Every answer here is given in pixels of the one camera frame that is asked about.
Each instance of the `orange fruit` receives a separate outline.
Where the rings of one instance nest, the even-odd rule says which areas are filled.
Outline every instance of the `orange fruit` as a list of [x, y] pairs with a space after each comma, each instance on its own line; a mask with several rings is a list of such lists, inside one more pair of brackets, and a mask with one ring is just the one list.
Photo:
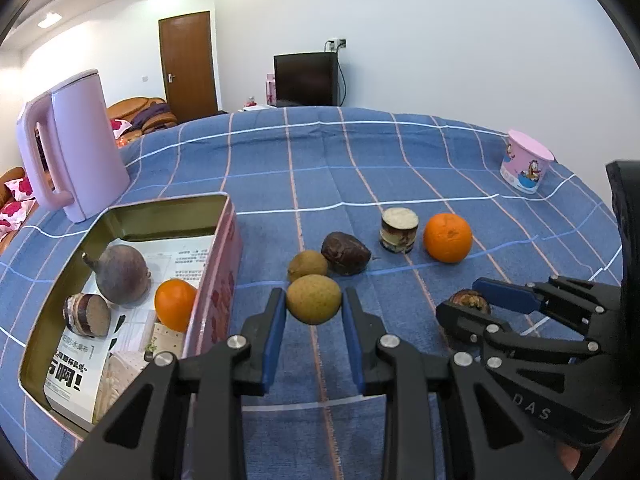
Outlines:
[[186, 332], [197, 291], [193, 285], [178, 278], [161, 283], [154, 298], [160, 323], [176, 332]]
[[456, 264], [469, 254], [473, 235], [464, 218], [440, 213], [427, 222], [422, 240], [433, 258], [446, 264]]

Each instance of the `pink cup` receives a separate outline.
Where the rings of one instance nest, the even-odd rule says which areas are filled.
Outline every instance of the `pink cup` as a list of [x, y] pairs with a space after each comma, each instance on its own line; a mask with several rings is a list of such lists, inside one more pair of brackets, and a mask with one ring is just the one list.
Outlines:
[[545, 175], [553, 154], [527, 134], [509, 130], [509, 144], [500, 174], [515, 189], [535, 193]]

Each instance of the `ceiling light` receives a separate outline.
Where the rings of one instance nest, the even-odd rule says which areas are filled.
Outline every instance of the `ceiling light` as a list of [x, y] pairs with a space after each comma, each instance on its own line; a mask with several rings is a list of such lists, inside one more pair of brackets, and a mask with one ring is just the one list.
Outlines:
[[51, 25], [59, 22], [61, 19], [62, 16], [60, 16], [57, 12], [50, 12], [49, 14], [47, 14], [47, 17], [44, 20], [38, 23], [38, 27], [49, 28]]

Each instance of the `door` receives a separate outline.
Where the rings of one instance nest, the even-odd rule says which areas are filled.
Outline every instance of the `door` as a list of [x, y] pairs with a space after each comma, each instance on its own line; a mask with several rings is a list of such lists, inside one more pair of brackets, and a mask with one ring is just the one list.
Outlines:
[[215, 115], [209, 11], [158, 21], [164, 92], [178, 122]]

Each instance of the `electric kettle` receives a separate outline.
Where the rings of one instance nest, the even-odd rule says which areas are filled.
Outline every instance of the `electric kettle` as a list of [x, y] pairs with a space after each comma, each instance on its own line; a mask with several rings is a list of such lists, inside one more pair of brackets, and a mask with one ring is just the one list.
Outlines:
[[[54, 190], [38, 152], [36, 127]], [[25, 104], [17, 138], [38, 204], [48, 210], [64, 208], [72, 222], [103, 211], [129, 185], [97, 70], [70, 77]]]

